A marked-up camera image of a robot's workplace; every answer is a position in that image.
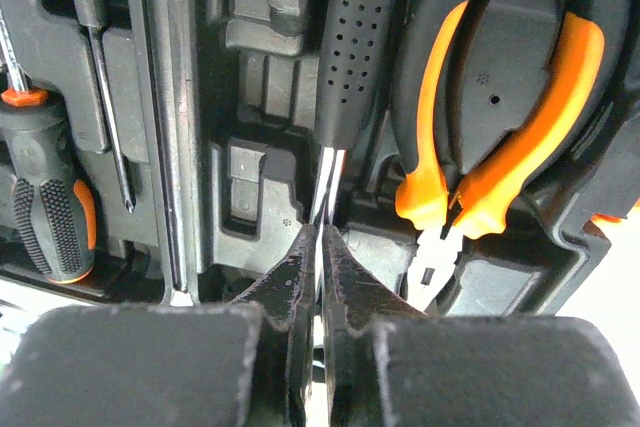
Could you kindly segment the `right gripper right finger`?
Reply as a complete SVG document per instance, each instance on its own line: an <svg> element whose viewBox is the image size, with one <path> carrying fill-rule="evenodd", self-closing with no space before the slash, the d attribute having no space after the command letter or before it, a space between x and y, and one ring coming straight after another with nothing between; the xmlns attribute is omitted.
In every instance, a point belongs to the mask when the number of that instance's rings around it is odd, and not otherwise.
<svg viewBox="0 0 640 427"><path fill-rule="evenodd" d="M618 358L572 317L430 317L326 227L323 321L333 426L635 426Z"/></svg>

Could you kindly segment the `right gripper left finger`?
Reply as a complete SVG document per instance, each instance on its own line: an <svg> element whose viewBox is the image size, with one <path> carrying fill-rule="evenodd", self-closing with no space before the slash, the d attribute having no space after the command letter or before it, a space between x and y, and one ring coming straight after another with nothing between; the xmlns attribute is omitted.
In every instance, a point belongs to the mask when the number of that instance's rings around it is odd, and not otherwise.
<svg viewBox="0 0 640 427"><path fill-rule="evenodd" d="M1 378L5 426L302 426L317 232L227 303L69 306Z"/></svg>

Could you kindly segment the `black orange handled screwdriver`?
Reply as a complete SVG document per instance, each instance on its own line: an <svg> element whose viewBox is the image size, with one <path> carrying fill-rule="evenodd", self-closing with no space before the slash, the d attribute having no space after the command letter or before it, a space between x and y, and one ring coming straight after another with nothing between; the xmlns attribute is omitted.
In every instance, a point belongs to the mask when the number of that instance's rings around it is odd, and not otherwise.
<svg viewBox="0 0 640 427"><path fill-rule="evenodd" d="M66 108L61 97L30 83L5 20L1 48L9 78L1 93L1 132L17 176L11 194L17 229L44 277L78 282L94 266L96 207L74 163Z"/></svg>

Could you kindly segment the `black plastic tool case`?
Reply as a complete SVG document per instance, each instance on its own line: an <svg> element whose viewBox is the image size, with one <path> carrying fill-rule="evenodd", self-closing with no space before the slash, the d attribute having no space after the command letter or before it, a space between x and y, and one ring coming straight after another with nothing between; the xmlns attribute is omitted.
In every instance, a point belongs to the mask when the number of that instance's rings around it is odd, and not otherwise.
<svg viewBox="0 0 640 427"><path fill-rule="evenodd" d="M408 0L395 0L368 121L345 155L330 222L351 255L407 300L418 230L395 208L405 170L391 100ZM30 313L74 302L231 300L276 266L310 212L319 55L328 0L108 0L102 42L136 206L124 208L88 31L73 0L1 0L18 62L62 98L74 163L93 194L94 266L56 284L31 260L1 132L1 301ZM572 213L589 243L639 205L639 0L597 111L572 153Z"/></svg>

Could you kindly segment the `black handled claw hammer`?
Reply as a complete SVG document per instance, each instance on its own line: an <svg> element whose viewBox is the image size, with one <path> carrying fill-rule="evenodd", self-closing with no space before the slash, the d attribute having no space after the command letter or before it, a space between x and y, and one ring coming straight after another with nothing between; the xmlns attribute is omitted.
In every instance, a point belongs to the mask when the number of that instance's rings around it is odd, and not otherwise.
<svg viewBox="0 0 640 427"><path fill-rule="evenodd" d="M385 64L395 0L328 0L314 135L321 146L310 222L330 222L346 152L364 129Z"/></svg>

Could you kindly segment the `orange handled needle-nose pliers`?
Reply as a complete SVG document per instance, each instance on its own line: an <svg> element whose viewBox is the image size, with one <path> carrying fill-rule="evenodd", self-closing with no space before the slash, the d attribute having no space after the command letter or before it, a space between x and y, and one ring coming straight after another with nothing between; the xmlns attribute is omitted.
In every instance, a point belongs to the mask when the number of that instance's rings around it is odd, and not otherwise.
<svg viewBox="0 0 640 427"><path fill-rule="evenodd" d="M551 313L608 249L573 213L572 153L630 0L408 0L391 119L418 230L406 297L438 314Z"/></svg>

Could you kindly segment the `orange grip bit screwdriver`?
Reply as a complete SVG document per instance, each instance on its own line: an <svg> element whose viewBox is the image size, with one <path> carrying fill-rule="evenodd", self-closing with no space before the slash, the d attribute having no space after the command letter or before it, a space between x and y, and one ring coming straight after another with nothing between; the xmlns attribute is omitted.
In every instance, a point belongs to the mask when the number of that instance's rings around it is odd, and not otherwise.
<svg viewBox="0 0 640 427"><path fill-rule="evenodd" d="M112 152L119 181L122 202L126 211L132 214L136 200L131 187L125 156L122 152L111 95L110 82L103 48L103 33L109 25L108 0L73 0L76 17L80 25L88 31L91 52L101 94L103 111L111 140Z"/></svg>

